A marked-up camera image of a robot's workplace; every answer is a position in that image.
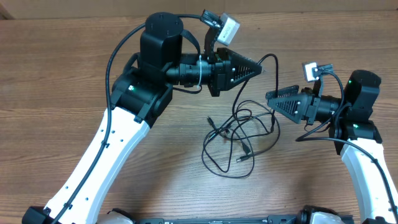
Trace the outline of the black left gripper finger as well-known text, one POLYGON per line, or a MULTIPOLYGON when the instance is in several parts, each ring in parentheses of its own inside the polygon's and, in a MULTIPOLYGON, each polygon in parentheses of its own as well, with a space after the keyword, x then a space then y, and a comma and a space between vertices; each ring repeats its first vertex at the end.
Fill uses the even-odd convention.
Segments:
POLYGON ((260 65, 253 61, 250 58, 247 58, 233 50, 230 49, 225 49, 227 59, 225 61, 225 65, 227 67, 238 67, 238 66, 244 66, 244 67, 260 67, 260 65))
POLYGON ((262 66, 255 61, 244 57, 233 57, 231 60, 229 88, 232 89, 242 82, 262 72, 262 66))

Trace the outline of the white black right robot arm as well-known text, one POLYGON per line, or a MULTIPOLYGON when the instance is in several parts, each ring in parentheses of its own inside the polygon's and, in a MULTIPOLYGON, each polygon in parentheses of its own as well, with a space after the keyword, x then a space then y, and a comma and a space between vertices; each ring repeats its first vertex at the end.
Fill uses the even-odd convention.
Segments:
POLYGON ((325 141, 335 145, 349 171, 363 223, 397 223, 397 190, 386 166, 382 137, 370 116, 380 93, 381 78, 367 70, 355 70, 341 97, 323 95, 323 78, 335 76, 331 69, 314 68, 306 72, 313 88, 297 85, 270 91, 268 106, 295 123, 320 122, 303 134, 298 142, 317 141, 321 128, 328 130, 325 141))

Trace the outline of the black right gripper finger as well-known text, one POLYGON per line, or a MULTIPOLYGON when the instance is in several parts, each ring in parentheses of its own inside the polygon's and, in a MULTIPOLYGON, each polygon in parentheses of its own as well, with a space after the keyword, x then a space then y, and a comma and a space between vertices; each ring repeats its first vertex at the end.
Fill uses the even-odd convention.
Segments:
POLYGON ((286 97, 286 96, 291 96, 291 95, 296 95, 299 92, 299 86, 298 85, 293 85, 293 86, 288 86, 282 89, 278 89, 277 91, 269 91, 266 93, 266 100, 271 100, 273 98, 280 98, 280 97, 286 97))
POLYGON ((267 104, 276 112, 299 124, 304 119, 309 100, 310 97, 306 94, 296 94, 270 99, 267 104))

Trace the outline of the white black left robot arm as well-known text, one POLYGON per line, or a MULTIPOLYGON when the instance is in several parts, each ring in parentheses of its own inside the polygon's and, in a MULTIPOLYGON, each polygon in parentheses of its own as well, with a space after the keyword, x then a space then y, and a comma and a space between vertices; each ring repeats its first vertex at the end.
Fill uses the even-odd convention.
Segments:
POLYGON ((64 186, 44 207, 29 207, 23 223, 96 223, 119 171, 175 90, 206 85, 218 96, 261 73, 258 63, 228 48, 240 26, 235 18, 204 11, 198 19, 208 26, 204 45, 181 14, 157 12, 137 27, 140 50, 114 83, 106 82, 106 110, 88 149, 64 186))

